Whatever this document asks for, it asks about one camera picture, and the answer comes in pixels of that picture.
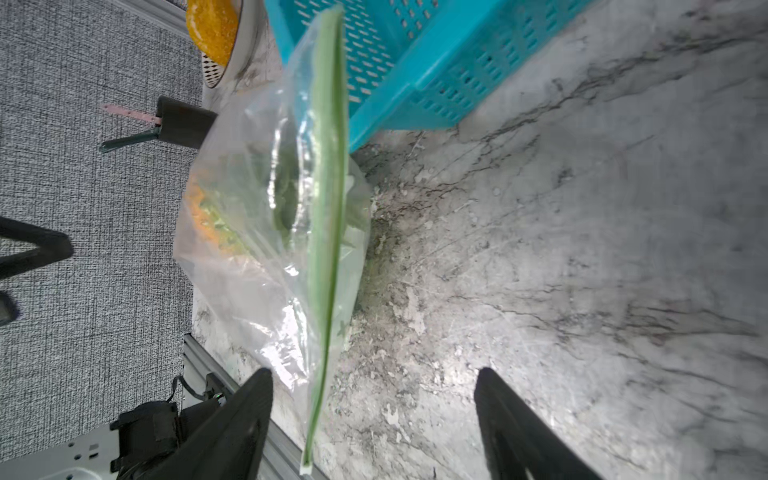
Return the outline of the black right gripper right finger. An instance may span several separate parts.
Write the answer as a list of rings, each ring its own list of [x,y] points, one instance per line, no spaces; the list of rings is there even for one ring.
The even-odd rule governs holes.
[[[474,401],[493,479],[597,479],[491,368],[478,373]]]

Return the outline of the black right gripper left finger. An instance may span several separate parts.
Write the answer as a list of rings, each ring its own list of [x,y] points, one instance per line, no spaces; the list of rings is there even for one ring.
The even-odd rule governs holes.
[[[258,476],[270,424],[273,379],[261,368],[148,479],[229,480]]]

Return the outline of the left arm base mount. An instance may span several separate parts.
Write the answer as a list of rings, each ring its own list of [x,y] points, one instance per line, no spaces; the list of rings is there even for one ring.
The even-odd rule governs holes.
[[[119,446],[110,471],[119,479],[139,479],[156,469],[234,395],[213,372],[205,377],[202,392],[195,391],[181,375],[173,378],[171,392],[175,393],[179,386],[199,402],[180,408],[169,396],[163,401],[143,403],[110,423],[109,429],[118,434]]]

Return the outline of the clear zip-top bag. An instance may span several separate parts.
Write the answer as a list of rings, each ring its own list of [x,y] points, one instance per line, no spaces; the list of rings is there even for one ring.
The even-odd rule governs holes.
[[[322,8],[280,77],[235,91],[192,167],[174,256],[299,410],[299,471],[352,319],[371,190],[349,155],[344,11]]]

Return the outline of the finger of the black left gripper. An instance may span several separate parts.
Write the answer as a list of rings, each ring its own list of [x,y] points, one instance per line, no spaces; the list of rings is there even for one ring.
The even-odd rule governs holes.
[[[1,218],[1,237],[33,245],[30,250],[1,257],[1,279],[66,260],[74,254],[66,234],[6,217]]]

